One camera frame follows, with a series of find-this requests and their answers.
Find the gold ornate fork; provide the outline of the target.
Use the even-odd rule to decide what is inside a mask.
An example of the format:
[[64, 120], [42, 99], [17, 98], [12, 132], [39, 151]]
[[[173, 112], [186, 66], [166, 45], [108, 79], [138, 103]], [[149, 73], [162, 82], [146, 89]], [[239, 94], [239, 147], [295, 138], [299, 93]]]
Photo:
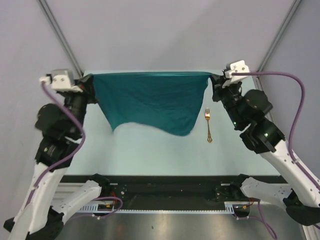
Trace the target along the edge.
[[204, 111], [204, 117], [207, 122], [207, 141], [209, 143], [212, 142], [212, 135], [211, 135], [211, 130], [210, 130], [210, 119], [211, 119], [211, 114], [210, 114], [210, 109], [207, 107]]

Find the left aluminium corner post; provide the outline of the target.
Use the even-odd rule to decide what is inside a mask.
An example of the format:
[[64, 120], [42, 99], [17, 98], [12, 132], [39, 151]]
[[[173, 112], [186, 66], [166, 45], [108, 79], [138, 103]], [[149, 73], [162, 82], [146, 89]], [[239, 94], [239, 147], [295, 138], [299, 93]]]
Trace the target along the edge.
[[73, 66], [75, 72], [79, 76], [83, 76], [84, 72], [82, 68], [80, 67], [79, 62], [76, 59], [76, 56], [74, 55], [71, 46], [69, 45], [53, 11], [51, 10], [50, 5], [46, 0], [36, 0], [38, 3], [40, 9], [42, 10], [45, 18], [47, 19], [51, 29], [53, 30], [55, 36], [57, 37], [57, 40], [59, 41], [62, 49], [64, 50], [68, 60], [70, 61], [71, 65]]

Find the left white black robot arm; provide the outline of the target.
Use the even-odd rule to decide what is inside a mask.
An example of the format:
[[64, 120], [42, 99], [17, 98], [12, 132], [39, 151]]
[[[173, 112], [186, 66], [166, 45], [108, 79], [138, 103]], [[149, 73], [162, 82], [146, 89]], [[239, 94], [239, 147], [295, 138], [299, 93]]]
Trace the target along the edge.
[[53, 99], [38, 111], [35, 127], [41, 131], [42, 141], [32, 181], [18, 214], [3, 225], [11, 240], [53, 240], [81, 207], [110, 196], [109, 180], [94, 174], [69, 197], [52, 203], [61, 179], [86, 140], [83, 124], [87, 105], [97, 102], [93, 80], [92, 75], [74, 80], [61, 71], [40, 78], [42, 90], [52, 88], [64, 97], [64, 103]]

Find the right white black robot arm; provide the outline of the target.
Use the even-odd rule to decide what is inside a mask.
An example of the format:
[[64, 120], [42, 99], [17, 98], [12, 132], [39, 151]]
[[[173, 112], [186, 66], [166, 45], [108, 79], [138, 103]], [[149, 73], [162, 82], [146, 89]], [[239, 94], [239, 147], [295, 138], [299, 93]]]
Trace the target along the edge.
[[245, 147], [267, 160], [288, 183], [279, 186], [240, 174], [231, 183], [230, 194], [242, 201], [259, 199], [283, 210], [303, 226], [320, 225], [320, 180], [292, 151], [281, 130], [266, 114], [273, 108], [262, 90], [252, 89], [245, 95], [241, 82], [229, 83], [223, 75], [212, 74], [214, 102], [221, 102]]

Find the aluminium corner post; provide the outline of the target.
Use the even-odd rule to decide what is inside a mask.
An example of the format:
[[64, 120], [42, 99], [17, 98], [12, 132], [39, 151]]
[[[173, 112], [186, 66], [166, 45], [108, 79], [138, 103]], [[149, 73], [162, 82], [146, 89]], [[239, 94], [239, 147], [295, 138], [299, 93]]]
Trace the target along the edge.
[[71, 65], [73, 66], [75, 72], [79, 76], [83, 76], [84, 72], [82, 68], [80, 67], [79, 62], [76, 59], [76, 56], [74, 55], [71, 46], [69, 45], [53, 11], [51, 10], [50, 5], [46, 0], [36, 0], [38, 3], [40, 9], [42, 10], [45, 18], [47, 19], [51, 29], [53, 30], [55, 36], [57, 37], [57, 40], [59, 41], [62, 49], [64, 50], [68, 60], [70, 61]]
[[273, 54], [276, 51], [276, 48], [280, 44], [283, 36], [285, 35], [289, 25], [291, 24], [292, 20], [294, 19], [296, 13], [298, 12], [300, 6], [302, 5], [304, 1], [303, 0], [294, 0], [292, 2], [292, 5], [290, 6], [287, 14], [285, 15], [279, 29], [277, 30], [270, 46], [268, 47], [264, 57], [262, 58], [261, 63], [259, 64], [257, 71], [261, 72], [265, 69], [266, 65], [272, 58]]

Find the right aluminium corner post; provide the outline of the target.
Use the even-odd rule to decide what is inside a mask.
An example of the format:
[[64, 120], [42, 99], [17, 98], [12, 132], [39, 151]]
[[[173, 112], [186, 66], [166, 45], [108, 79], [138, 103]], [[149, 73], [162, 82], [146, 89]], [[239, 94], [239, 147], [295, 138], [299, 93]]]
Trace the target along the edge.
[[296, 13], [298, 12], [300, 6], [302, 5], [304, 1], [303, 0], [294, 0], [292, 2], [292, 5], [290, 6], [287, 14], [285, 15], [279, 29], [277, 30], [270, 46], [268, 47], [264, 57], [262, 58], [261, 63], [259, 64], [257, 71], [261, 72], [265, 69], [266, 65], [272, 58], [273, 54], [276, 51], [276, 48], [280, 44], [283, 36], [285, 35], [289, 25], [291, 24], [292, 20], [294, 19]]

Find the teal cloth napkin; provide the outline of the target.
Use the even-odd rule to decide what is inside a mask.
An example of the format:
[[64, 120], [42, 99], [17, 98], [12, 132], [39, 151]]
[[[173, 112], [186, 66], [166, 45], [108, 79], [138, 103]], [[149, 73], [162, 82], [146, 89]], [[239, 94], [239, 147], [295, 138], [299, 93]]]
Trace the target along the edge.
[[95, 98], [112, 130], [137, 123], [184, 137], [193, 130], [211, 73], [113, 72], [93, 75]]

